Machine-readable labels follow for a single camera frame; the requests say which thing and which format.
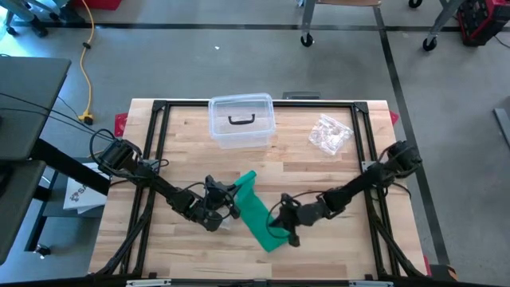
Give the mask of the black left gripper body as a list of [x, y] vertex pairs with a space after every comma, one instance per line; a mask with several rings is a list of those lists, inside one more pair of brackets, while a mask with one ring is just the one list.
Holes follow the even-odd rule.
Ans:
[[238, 219], [240, 208], [227, 202], [227, 193], [221, 191], [221, 183], [211, 175], [206, 176], [204, 182], [204, 197], [196, 211], [196, 221], [207, 231], [216, 231], [228, 217]]

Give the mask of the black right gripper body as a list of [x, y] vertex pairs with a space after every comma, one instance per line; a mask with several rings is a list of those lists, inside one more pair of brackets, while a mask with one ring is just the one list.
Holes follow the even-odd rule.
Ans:
[[287, 230], [289, 232], [288, 244], [299, 247], [300, 237], [296, 233], [296, 228], [298, 226], [312, 226], [318, 220], [325, 218], [328, 211], [329, 209], [323, 199], [303, 205], [291, 195], [283, 194], [280, 199], [279, 214], [284, 215], [286, 223], [284, 226], [275, 227]]

